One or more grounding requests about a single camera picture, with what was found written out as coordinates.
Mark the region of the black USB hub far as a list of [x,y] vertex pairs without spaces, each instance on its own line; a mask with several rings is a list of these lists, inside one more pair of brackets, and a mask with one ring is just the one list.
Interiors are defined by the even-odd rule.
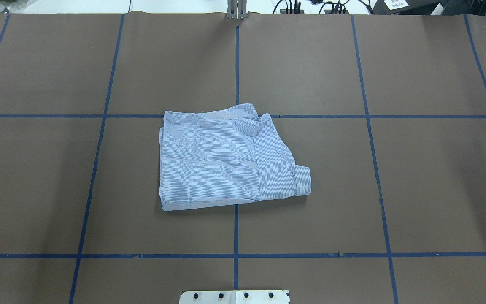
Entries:
[[331,9],[324,9],[323,12],[325,15],[349,15],[348,9],[342,4],[333,5]]

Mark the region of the light blue striped shirt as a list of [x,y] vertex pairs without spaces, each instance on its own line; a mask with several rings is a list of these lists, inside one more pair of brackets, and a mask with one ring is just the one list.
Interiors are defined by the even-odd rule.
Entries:
[[212,112],[166,111],[159,130],[159,196],[166,212],[307,196],[270,114],[245,103]]

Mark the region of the black labelled box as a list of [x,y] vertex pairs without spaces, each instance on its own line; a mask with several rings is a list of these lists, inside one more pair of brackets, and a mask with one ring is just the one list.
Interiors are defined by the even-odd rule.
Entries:
[[377,0],[372,15],[441,15],[444,5],[439,0]]

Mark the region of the black USB hub near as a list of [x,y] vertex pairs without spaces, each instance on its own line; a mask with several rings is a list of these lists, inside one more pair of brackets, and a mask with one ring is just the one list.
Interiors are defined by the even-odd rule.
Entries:
[[280,14],[284,14],[284,15],[302,15],[305,13],[305,11],[301,8],[282,8],[279,10],[279,13]]

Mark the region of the black usb hub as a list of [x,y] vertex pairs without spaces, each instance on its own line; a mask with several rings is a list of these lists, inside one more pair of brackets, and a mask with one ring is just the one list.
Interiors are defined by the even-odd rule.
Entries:
[[279,10],[279,13],[280,14],[284,14],[284,15],[302,15],[305,13],[305,11],[301,8],[282,8]]
[[348,9],[342,4],[333,5],[331,9],[324,9],[323,12],[325,15],[349,15]]

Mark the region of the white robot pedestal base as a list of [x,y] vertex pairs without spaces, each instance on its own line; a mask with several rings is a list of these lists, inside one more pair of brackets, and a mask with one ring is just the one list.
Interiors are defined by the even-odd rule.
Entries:
[[213,290],[187,291],[180,304],[289,304],[289,291],[284,290]]

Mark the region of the aluminium frame post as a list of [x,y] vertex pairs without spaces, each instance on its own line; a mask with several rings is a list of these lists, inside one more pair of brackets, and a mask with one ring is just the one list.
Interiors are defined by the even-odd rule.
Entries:
[[247,0],[228,0],[227,19],[243,20],[248,17]]

